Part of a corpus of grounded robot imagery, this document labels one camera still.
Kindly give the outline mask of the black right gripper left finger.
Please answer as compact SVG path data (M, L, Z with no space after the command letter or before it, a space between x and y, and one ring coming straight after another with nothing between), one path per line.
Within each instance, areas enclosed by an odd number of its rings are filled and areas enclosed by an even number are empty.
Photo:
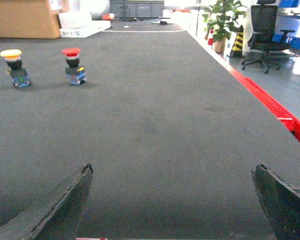
M90 163L0 227L0 240L74 240L93 179Z

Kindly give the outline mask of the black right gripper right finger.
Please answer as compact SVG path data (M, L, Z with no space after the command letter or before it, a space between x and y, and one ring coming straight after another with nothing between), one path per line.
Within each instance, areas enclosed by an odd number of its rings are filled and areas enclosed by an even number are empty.
M264 163L251 172L261 208L278 240L300 240L300 188Z

